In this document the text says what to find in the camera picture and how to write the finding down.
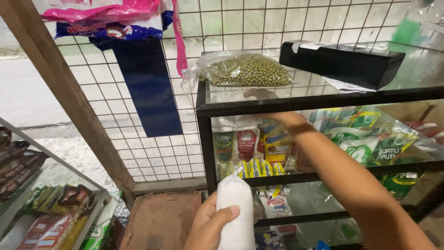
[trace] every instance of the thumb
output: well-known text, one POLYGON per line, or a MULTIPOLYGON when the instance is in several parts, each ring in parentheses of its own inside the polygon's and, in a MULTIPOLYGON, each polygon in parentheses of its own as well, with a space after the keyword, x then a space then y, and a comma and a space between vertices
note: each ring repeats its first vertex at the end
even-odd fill
POLYGON ((210 235, 219 235, 222 228, 229 222, 236 219, 241 212, 239 206, 229 206, 219 209, 211 219, 205 224, 205 231, 210 235))

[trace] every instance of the plastic bag of mung beans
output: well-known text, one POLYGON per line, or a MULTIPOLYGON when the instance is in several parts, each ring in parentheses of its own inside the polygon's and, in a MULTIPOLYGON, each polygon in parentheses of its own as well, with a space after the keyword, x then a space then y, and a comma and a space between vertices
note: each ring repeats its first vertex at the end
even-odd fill
POLYGON ((191 93, 198 80, 215 87, 277 87, 293 80, 277 61, 258 53, 218 51, 201 56, 184 69, 182 89, 191 93))

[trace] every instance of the glass display case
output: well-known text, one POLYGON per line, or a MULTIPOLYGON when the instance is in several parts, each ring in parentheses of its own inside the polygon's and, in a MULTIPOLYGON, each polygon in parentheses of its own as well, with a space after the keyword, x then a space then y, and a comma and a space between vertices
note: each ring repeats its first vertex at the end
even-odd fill
POLYGON ((288 86, 198 83, 196 115, 209 193, 243 167, 239 176, 252 187, 255 227, 295 232, 291 237, 280 234, 292 250, 314 247, 317 240, 333 249, 360 249, 362 239, 355 221, 291 136, 273 120, 253 114, 300 114, 364 165, 417 222, 444 201, 437 195, 442 190, 438 178, 434 188, 415 187, 444 173, 444 121, 438 118, 444 110, 444 52, 391 42, 341 48, 404 52, 405 59, 393 81, 376 92, 339 93, 322 76, 288 67, 294 80, 288 86), (424 129, 424 124, 434 124, 433 129, 424 129), (269 210, 275 205, 283 208, 280 214, 269 210))
POLYGON ((79 249, 106 189, 0 118, 0 249, 79 249))

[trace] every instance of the black metal frame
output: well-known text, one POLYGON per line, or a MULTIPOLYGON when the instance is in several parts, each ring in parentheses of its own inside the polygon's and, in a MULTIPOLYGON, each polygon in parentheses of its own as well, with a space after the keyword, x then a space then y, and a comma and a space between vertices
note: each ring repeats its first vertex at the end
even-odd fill
MULTIPOLYGON (((214 158, 211 118, 235 116, 257 113, 284 112, 308 109, 325 109, 359 105, 390 104, 409 101, 428 101, 444 99, 443 87, 413 88, 378 91, 375 93, 348 93, 309 97, 291 97, 256 101, 237 101, 226 103, 210 103, 210 88, 205 82, 199 81, 196 100, 196 116, 202 144, 203 161, 206 173, 208 193, 217 189, 219 181, 216 179, 216 162, 214 158)), ((367 168, 373 175, 396 174, 399 172, 442 171, 444 161, 430 161, 391 166, 375 166, 367 168)), ((267 186, 320 181, 316 173, 298 173, 272 177, 248 178, 245 181, 251 186, 267 186)), ((414 208, 410 208, 412 218, 419 223, 436 207, 444 202, 444 182, 426 195, 414 208)), ((314 222, 349 218, 346 211, 300 215, 285 218, 258 220, 255 227, 275 226, 291 223, 314 222)), ((360 244, 337 246, 332 249, 359 249, 360 244)))

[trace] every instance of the wooden post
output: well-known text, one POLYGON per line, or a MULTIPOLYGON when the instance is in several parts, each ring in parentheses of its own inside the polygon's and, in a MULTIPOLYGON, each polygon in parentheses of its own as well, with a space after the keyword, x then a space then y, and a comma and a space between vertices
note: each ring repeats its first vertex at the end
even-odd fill
POLYGON ((0 0, 0 15, 116 186, 134 204, 135 182, 31 0, 0 0))

